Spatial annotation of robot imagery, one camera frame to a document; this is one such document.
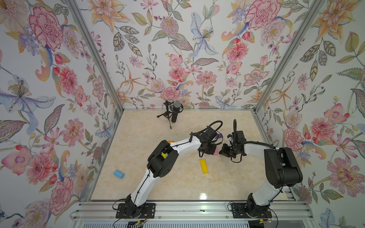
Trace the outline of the pink block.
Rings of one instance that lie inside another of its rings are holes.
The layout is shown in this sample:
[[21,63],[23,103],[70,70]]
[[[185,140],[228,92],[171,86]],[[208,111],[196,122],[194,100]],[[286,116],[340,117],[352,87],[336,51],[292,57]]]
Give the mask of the pink block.
[[215,148],[215,151],[214,151],[214,156],[218,156],[219,155],[219,150],[218,150],[218,147]]

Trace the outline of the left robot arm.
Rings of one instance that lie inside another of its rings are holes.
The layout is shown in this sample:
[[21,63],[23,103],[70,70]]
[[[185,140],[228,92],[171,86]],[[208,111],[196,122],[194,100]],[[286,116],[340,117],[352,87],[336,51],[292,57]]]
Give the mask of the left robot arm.
[[130,218],[139,216],[156,182],[173,169],[179,155],[192,151],[197,151],[200,156],[213,155],[221,144],[217,142],[220,128],[213,129],[209,125],[201,131],[190,133],[187,139],[177,142],[161,141],[149,156],[144,177],[137,189],[125,200],[125,215]]

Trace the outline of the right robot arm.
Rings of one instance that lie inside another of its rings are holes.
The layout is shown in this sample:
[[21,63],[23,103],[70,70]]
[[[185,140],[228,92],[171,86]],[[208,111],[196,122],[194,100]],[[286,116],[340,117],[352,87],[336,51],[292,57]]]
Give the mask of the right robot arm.
[[277,148],[264,142],[248,141],[243,131],[228,135],[227,143],[222,146],[219,154],[230,159],[237,156],[242,159],[251,155],[264,160],[266,181],[246,200],[246,214],[251,218],[266,214],[270,204],[283,190],[303,180],[303,174],[291,148]]

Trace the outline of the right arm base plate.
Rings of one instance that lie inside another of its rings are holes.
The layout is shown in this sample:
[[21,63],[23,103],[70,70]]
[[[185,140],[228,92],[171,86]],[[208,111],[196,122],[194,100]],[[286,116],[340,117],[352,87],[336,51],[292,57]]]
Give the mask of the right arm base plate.
[[267,206],[247,205],[247,203],[231,202],[228,210],[234,219],[271,219],[272,214]]

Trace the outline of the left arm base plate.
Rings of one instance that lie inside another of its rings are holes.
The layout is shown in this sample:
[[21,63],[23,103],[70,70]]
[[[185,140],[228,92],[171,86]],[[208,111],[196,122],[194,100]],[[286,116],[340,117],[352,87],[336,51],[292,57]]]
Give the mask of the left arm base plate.
[[120,203],[117,208],[116,219],[153,219],[155,212],[155,203],[145,203],[139,207]]

